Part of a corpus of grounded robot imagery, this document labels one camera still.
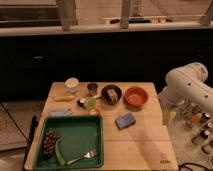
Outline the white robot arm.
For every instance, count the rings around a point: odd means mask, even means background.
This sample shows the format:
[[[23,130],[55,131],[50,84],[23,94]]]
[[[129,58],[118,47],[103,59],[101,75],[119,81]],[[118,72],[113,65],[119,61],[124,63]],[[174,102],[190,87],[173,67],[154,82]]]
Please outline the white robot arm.
[[[213,115],[213,88],[205,84],[207,78],[208,70],[199,62],[172,69],[166,74],[166,86],[158,95],[164,125],[171,119],[170,112],[186,100]]]

